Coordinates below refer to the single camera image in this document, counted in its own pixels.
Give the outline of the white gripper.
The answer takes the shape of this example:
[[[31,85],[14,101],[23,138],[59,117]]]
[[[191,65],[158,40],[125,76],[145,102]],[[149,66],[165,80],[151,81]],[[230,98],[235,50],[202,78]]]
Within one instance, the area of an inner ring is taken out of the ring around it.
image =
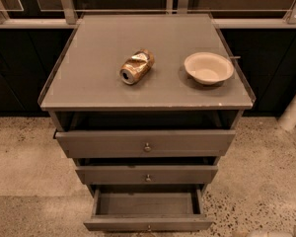
[[[251,232],[235,231],[233,237],[296,237],[296,225],[293,232],[253,230]]]

